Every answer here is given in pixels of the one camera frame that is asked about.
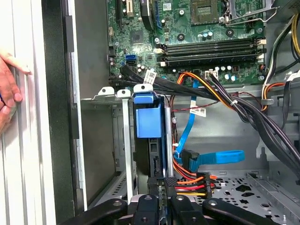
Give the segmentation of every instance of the white connector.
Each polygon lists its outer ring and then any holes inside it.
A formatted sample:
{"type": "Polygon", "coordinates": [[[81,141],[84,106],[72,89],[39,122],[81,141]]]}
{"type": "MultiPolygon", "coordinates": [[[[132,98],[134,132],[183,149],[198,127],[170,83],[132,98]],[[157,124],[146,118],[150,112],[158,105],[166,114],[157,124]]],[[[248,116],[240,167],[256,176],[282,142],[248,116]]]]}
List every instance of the white connector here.
{"type": "Polygon", "coordinates": [[[129,17],[134,17],[134,12],[133,12],[133,2],[132,0],[126,0],[126,6],[127,6],[127,15],[129,17]]]}

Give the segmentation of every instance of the chip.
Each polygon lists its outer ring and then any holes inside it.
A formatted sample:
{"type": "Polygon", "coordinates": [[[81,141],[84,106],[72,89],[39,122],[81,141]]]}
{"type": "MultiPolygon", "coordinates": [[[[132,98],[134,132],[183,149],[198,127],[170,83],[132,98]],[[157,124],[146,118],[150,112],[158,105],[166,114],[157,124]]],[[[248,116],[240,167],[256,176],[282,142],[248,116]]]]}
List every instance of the chip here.
{"type": "Polygon", "coordinates": [[[142,30],[133,30],[130,32],[130,43],[132,45],[142,45],[144,43],[144,33],[142,30]]]}
{"type": "Polygon", "coordinates": [[[191,0],[192,25],[218,23],[218,0],[191,0]]]}

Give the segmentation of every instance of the perforated metal plate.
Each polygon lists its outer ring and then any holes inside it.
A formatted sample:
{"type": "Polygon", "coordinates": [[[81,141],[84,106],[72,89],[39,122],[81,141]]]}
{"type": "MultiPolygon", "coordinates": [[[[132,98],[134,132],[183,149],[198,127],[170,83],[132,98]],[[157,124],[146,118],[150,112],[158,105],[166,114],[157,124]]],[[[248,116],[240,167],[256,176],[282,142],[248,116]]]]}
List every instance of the perforated metal plate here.
{"type": "MultiPolygon", "coordinates": [[[[279,224],[295,224],[289,221],[287,215],[283,215],[250,182],[247,177],[219,178],[213,197],[239,206],[262,217],[269,218],[279,224]]],[[[195,199],[199,205],[202,205],[202,202],[205,200],[201,197],[195,197],[195,199]]]]}

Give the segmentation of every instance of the blue sata port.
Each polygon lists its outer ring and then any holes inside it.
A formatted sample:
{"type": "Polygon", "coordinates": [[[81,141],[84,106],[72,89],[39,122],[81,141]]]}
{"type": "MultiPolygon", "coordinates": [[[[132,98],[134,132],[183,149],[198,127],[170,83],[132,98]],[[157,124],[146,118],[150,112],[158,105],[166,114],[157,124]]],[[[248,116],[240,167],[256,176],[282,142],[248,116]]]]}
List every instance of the blue sata port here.
{"type": "Polygon", "coordinates": [[[136,61],[136,55],[126,55],[125,60],[126,61],[133,61],[133,60],[136,61]]]}
{"type": "Polygon", "coordinates": [[[136,55],[125,55],[125,62],[128,65],[135,65],[136,64],[136,60],[137,60],[137,56],[136,55]]]}

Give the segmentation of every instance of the sata port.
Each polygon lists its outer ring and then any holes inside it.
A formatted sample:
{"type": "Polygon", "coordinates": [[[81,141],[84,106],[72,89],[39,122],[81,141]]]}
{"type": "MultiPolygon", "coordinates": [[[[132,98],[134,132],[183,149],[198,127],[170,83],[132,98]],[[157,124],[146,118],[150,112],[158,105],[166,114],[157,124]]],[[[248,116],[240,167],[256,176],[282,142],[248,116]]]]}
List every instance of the sata port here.
{"type": "Polygon", "coordinates": [[[136,60],[136,55],[126,55],[125,61],[136,60]]]}
{"type": "Polygon", "coordinates": [[[134,65],[136,65],[136,61],[135,60],[129,60],[129,61],[126,61],[126,64],[130,65],[130,66],[134,66],[134,65]]]}

